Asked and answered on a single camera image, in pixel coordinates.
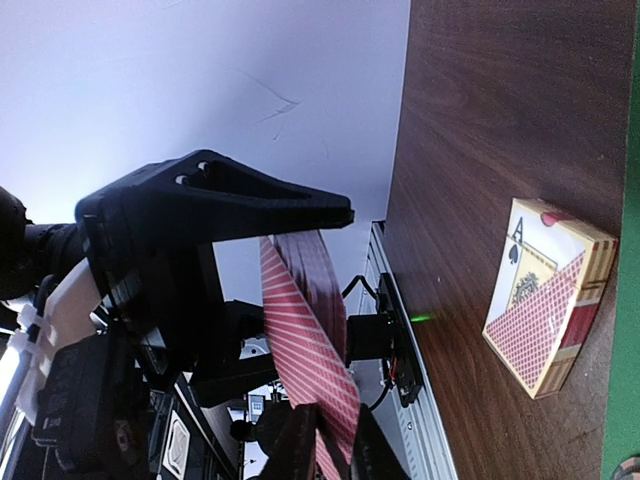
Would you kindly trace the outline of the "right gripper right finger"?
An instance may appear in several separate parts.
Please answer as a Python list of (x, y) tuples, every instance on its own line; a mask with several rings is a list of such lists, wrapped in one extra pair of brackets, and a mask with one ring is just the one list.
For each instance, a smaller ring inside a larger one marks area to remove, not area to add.
[(359, 480), (409, 479), (366, 404), (360, 405), (351, 460), (351, 478)]

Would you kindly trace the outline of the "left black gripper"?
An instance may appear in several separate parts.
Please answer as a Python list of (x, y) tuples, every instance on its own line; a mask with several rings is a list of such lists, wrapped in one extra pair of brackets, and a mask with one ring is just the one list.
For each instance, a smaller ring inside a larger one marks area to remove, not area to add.
[(203, 407), (277, 379), (271, 355), (244, 358), (262, 307), (224, 298), (210, 242), (354, 220), (350, 200), (285, 182), (211, 150), (147, 164), (78, 202), (96, 284), (146, 380), (169, 391), (183, 373)]

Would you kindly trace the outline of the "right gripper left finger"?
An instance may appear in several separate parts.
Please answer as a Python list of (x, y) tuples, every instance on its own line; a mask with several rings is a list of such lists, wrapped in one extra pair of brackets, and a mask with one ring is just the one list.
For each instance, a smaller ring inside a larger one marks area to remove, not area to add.
[(292, 407), (280, 402), (267, 408), (257, 423), (257, 441), (268, 460), (259, 479), (314, 479), (317, 406)]

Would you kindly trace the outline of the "red backed card deck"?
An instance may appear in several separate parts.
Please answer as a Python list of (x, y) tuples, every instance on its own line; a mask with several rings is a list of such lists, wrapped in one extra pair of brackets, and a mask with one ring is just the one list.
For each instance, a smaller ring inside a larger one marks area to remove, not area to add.
[(316, 462), (327, 479), (347, 479), (360, 397), (345, 365), (346, 309), (317, 230), (260, 239), (265, 331), (291, 405), (315, 406)]

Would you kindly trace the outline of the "orange chips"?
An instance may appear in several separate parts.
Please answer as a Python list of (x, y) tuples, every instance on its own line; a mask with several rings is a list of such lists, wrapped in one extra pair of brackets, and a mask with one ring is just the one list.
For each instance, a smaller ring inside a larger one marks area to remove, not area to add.
[(611, 476), (612, 480), (640, 480), (640, 457), (632, 456), (621, 462)]

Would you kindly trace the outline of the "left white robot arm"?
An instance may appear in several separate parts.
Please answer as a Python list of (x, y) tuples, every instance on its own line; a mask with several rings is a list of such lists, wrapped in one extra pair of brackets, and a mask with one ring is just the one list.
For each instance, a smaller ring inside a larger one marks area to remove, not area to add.
[(270, 355), (241, 357), (264, 330), (261, 307), (228, 301), (213, 246), (336, 229), (344, 196), (284, 182), (210, 150), (151, 163), (76, 206), (69, 224), (38, 225), (1, 195), (1, 307), (34, 309), (1, 403), (21, 407), (13, 479), (151, 479), (165, 451), (236, 473), (203, 410), (276, 378)]

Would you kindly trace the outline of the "round green poker mat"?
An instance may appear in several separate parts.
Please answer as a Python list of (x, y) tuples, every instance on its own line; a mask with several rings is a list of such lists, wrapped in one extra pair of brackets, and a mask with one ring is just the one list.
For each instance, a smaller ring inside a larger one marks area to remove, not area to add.
[(634, 36), (616, 319), (601, 477), (639, 456), (639, 36)]

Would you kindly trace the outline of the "front aluminium rail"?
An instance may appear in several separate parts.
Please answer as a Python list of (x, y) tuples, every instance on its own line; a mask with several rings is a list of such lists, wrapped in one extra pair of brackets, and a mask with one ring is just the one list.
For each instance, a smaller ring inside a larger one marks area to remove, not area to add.
[(385, 223), (371, 224), (364, 273), (345, 290), (359, 326), (373, 323), (374, 345), (351, 364), (356, 384), (411, 479), (458, 477), (412, 320), (387, 258)]

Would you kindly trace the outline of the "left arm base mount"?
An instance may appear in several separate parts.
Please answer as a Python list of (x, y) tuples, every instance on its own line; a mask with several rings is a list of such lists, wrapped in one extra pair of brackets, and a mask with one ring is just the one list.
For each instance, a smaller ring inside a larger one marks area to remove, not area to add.
[(417, 400), (424, 377), (400, 295), (392, 276), (386, 272), (380, 275), (377, 288), (372, 288), (364, 276), (355, 276), (342, 295), (348, 296), (357, 284), (372, 296), (375, 311), (348, 318), (346, 363), (380, 360), (383, 391), (395, 388), (401, 406), (407, 408)]

